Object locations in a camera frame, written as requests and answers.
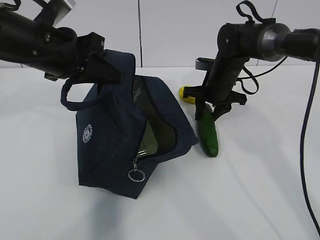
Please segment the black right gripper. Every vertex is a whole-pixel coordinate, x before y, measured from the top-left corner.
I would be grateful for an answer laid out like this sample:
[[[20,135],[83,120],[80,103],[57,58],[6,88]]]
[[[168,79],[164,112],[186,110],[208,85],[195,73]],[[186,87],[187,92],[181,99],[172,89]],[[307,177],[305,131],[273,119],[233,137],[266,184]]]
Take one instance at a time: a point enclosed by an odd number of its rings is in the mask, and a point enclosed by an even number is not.
[[[224,56],[219,51],[202,86],[184,88],[183,97],[195,98],[196,121],[201,119],[206,109],[206,102],[215,106],[212,113],[214,122],[231,111],[232,103],[246,104],[247,97],[245,94],[232,91],[246,62],[246,56]]]

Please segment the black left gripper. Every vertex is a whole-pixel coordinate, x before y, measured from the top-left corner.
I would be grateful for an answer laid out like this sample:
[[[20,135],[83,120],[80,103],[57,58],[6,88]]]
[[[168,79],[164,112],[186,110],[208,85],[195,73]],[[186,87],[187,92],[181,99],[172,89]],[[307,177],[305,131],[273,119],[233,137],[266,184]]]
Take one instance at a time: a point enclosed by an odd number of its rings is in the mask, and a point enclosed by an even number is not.
[[[45,65],[47,80],[55,82],[73,75],[71,85],[121,82],[121,72],[98,54],[104,49],[105,38],[95,32],[77,36],[68,27],[51,28],[44,32],[44,44],[54,57]]]

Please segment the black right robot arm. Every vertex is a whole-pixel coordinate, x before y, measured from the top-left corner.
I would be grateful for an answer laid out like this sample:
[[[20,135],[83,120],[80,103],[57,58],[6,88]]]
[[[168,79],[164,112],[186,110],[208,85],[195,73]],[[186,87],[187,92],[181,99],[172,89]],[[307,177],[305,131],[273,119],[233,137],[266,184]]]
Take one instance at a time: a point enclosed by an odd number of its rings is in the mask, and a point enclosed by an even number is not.
[[[223,25],[217,35],[214,59],[196,60],[196,69],[206,71],[202,85],[186,87],[184,97],[195,98],[195,119],[201,119],[206,103],[214,107],[213,119],[231,111],[232,104],[245,105],[248,92],[235,92],[249,59],[276,62],[284,57],[319,62],[320,31],[315,28],[290,29],[282,23]]]

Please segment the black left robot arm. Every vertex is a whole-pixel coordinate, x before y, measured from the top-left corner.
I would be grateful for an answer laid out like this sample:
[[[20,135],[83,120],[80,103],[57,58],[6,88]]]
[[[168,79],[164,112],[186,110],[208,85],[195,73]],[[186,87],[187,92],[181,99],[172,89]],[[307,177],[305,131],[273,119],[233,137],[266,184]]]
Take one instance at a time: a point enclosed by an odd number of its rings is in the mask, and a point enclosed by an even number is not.
[[[95,32],[78,36],[69,27],[56,27],[74,8],[74,0],[36,3],[42,9],[34,19],[17,13],[19,0],[0,4],[2,61],[40,70],[51,81],[75,78],[78,83],[120,83],[120,71],[103,57],[103,36]]]

